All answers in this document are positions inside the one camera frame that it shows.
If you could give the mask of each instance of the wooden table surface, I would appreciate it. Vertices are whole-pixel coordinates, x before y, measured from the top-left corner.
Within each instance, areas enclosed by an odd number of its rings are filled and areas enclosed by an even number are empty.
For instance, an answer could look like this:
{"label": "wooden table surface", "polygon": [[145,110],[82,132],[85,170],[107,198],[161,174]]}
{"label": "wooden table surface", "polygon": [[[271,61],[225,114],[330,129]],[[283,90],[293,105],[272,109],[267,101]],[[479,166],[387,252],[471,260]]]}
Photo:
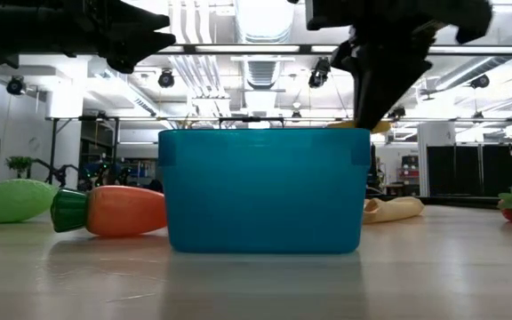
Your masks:
{"label": "wooden table surface", "polygon": [[183,254],[163,231],[0,225],[0,320],[512,319],[512,224],[425,213],[367,226],[358,252],[335,256]]}

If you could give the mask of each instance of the blue plastic bin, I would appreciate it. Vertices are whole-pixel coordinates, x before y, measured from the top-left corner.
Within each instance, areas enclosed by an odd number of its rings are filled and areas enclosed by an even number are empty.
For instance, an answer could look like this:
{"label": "blue plastic bin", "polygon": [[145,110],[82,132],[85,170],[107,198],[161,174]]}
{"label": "blue plastic bin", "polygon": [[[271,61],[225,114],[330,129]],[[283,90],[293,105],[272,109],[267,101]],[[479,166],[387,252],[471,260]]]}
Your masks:
{"label": "blue plastic bin", "polygon": [[370,133],[159,133],[169,237],[181,252],[344,253],[359,245]]}

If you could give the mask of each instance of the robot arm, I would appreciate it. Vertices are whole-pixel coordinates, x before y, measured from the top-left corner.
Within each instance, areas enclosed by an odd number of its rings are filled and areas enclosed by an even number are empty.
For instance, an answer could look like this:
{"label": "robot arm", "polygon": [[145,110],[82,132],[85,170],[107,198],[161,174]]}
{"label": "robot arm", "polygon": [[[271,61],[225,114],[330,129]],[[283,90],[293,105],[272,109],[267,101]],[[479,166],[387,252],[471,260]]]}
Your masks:
{"label": "robot arm", "polygon": [[426,57],[440,28],[458,27],[465,44],[492,20],[486,0],[307,0],[306,9],[309,30],[351,27],[331,66],[353,75],[356,127],[369,130],[432,68]]}
{"label": "robot arm", "polygon": [[18,68],[22,52],[97,52],[113,69],[131,73],[175,43],[175,36],[155,32],[167,26],[167,16],[121,0],[0,0],[0,65]]}

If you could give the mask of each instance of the ceiling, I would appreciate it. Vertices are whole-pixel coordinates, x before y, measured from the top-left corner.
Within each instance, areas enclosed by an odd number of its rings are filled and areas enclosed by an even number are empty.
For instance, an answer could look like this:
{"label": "ceiling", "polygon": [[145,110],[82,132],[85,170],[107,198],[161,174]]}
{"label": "ceiling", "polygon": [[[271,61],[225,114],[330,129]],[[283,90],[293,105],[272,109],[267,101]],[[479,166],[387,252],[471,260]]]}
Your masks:
{"label": "ceiling", "polygon": [[[201,10],[203,1],[208,1],[210,10],[209,30],[212,40],[216,44],[235,43],[236,34],[235,7],[232,0],[125,0],[143,9],[152,12],[169,14],[172,17],[176,4],[181,4],[181,30],[187,29],[188,12]],[[260,4],[274,3],[281,0],[260,0]],[[492,22],[489,34],[478,39],[474,44],[512,44],[512,1],[493,1],[495,18]],[[348,37],[347,28],[331,28],[320,31],[307,31],[305,28],[305,5],[294,5],[292,26],[290,27],[289,43],[291,44],[338,44]],[[273,10],[268,15],[268,20],[280,20],[284,17],[274,17]],[[196,36],[188,36],[184,40],[190,42],[190,38],[201,38],[198,15],[195,15]],[[437,44],[455,44],[456,29],[452,27],[439,31]],[[246,82],[243,78],[243,62],[232,61],[231,56],[216,56],[220,80],[224,91],[229,96],[229,110],[231,113],[240,112],[246,107],[244,93]],[[278,91],[273,99],[273,109],[268,115],[282,114],[288,116],[294,109],[295,102],[300,104],[301,113],[304,116],[345,116],[352,112],[353,78],[348,73],[333,69],[325,85],[318,89],[309,89],[308,79],[310,70],[314,67],[317,56],[296,56],[281,63],[281,70],[274,89]],[[432,100],[425,100],[423,95],[417,94],[417,87],[428,83],[428,80],[439,79],[444,76],[455,76],[474,65],[483,58],[476,57],[437,57],[428,58],[434,65],[424,77],[403,96],[399,104],[404,105],[406,116],[415,117],[456,117],[471,116],[476,110],[483,110],[486,117],[512,116],[512,60],[498,66],[486,73],[491,79],[491,84],[484,89],[471,89],[463,85],[445,92],[432,95]],[[164,55],[152,56],[142,61],[133,75],[127,77],[133,89],[143,94],[148,100],[156,104],[162,111],[162,115],[184,116],[198,110],[191,107],[188,100],[191,93],[184,79],[178,71],[173,70],[175,85],[172,88],[162,89],[157,84],[157,78],[163,68],[174,68],[170,57]],[[100,84],[104,79],[90,79],[86,90],[84,108],[103,109],[111,115],[132,116],[134,105],[123,92],[117,92]],[[154,130],[154,124],[124,124],[128,128],[142,128]],[[502,128],[505,124],[492,124],[483,128],[475,128],[485,134],[499,134],[504,136]],[[401,137],[412,135],[415,132],[413,125],[398,125],[394,134]],[[459,124],[459,130],[467,129],[467,124]]]}

